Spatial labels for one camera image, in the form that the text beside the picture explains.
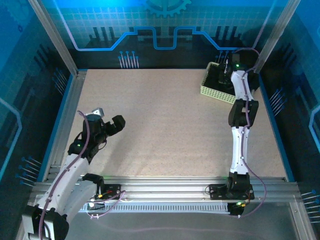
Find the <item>light green basket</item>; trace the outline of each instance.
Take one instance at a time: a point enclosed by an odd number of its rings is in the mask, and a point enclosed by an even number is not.
[[[236,96],[204,86],[208,76],[209,68],[212,65],[218,66],[219,64],[213,61],[209,62],[208,66],[205,69],[205,75],[201,84],[200,93],[202,95],[218,99],[229,104],[234,104],[236,101]]]

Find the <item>gear graphic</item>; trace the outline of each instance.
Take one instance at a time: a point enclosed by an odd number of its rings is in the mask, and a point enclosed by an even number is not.
[[[29,17],[30,7],[28,0],[0,0],[1,5],[6,7],[11,17],[20,25]]]
[[[141,4],[150,14],[157,17],[167,16],[173,17],[174,14],[180,14],[181,10],[187,9],[187,4],[191,4],[191,0],[140,0]]]

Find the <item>speckled floor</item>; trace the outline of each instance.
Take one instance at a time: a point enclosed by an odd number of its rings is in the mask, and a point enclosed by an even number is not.
[[[228,125],[232,107],[200,94],[204,69],[88,70],[78,110],[116,115],[124,130],[108,138],[90,172],[104,176],[227,176],[233,138]],[[248,164],[262,177],[285,177],[261,92],[248,140]],[[82,130],[77,114],[69,144]]]

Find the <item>enclosure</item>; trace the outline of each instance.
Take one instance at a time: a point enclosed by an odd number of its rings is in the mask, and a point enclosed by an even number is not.
[[[26,205],[65,163],[82,131],[76,111],[95,108],[106,122],[123,115],[126,126],[89,170],[121,184],[126,200],[98,220],[83,206],[66,239],[318,239],[319,8],[317,0],[0,0],[0,239],[27,239]],[[248,165],[267,188],[244,219],[210,210],[206,193],[232,163],[235,96],[204,79],[207,66],[238,50],[254,68],[259,102]],[[245,213],[264,201],[250,176],[256,198]]]

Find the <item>vertical post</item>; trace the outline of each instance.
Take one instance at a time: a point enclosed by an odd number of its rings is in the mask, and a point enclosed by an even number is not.
[[[60,54],[66,67],[68,68],[68,70],[73,76],[77,76],[78,74],[77,66],[74,60],[72,59],[63,39],[61,38],[54,22],[52,21],[42,1],[41,0],[28,0],[28,1],[31,7],[33,8],[35,14],[37,15],[38,19],[40,20],[42,26],[44,27],[46,33],[48,34],[49,38],[51,39],[53,45],[55,46],[58,53]]]
[[[276,46],[279,38],[284,33],[284,30],[286,26],[288,25],[291,17],[295,13],[299,3],[301,0],[288,0],[286,6],[284,7],[281,15],[279,16],[278,20],[276,21],[276,24],[273,27],[273,30],[266,41],[259,58],[257,59],[255,63],[255,73],[260,73],[262,67],[266,63],[269,55],[273,51],[274,47]]]

